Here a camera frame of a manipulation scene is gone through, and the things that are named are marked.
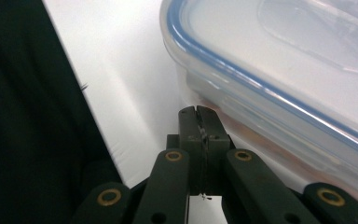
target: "brass ring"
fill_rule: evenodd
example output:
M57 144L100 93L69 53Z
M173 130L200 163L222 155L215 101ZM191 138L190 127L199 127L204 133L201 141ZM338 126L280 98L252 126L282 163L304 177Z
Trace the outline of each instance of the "brass ring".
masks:
M106 199L103 198L107 194L111 194L111 193L114 193L116 195L116 197L114 197L113 199L110 199L110 200L106 200ZM113 204L117 203L118 201L120 201L120 199L121 199L120 190L118 190L118 189L106 189L106 190L102 191L100 193L100 195L98 195L97 202L101 206L110 206L110 205L113 205Z
M167 154L165 154L165 159L168 161L179 161L182 159L182 153L178 151L170 151Z
M237 151L235 153L235 158L237 158L240 161L249 161L252 159L252 155L246 151Z
M331 189L318 189L318 196L320 199L322 199L325 203L340 207L345 204L344 198L342 198L341 195L339 195L337 192L331 190ZM335 197L335 199L327 198L325 196L325 193L331 194Z

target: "clear plastic container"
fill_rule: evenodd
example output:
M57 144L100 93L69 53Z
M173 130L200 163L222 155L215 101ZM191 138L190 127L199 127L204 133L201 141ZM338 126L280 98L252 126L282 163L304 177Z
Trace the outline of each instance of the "clear plastic container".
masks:
M358 1L164 0L160 23L191 104L264 139L250 145L295 189L358 199Z

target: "black cloth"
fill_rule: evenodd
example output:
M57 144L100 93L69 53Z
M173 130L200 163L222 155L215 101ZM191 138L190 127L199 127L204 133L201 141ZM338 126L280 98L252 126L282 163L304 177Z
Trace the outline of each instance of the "black cloth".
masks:
M0 223L68 223L121 182L43 3L0 0Z

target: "container lid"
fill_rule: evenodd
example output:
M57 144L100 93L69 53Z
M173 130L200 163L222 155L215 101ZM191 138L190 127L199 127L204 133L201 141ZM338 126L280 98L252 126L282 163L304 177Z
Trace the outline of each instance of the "container lid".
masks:
M358 1L172 0L192 54L358 150Z

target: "blue rim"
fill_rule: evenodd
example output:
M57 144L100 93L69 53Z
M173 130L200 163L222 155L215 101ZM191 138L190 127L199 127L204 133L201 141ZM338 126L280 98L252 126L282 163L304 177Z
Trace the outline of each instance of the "blue rim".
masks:
M184 0L172 0L167 14L168 30L175 43L180 46L181 49L185 49L186 52L196 56L222 74L229 74L231 78L238 81L246 88L257 92L259 95L262 95L276 105L283 107L292 114L312 124L321 131L334 136L339 141L358 151L358 132L327 117L322 112L305 105L296 98L278 90L231 61L221 57L210 49L205 48L201 43L186 33L180 21L181 8L184 2ZM252 83L257 83L262 88L256 88ZM267 93L266 90L273 92L273 94L279 96L281 100L278 99L278 97ZM336 130L341 130L345 135L338 133Z

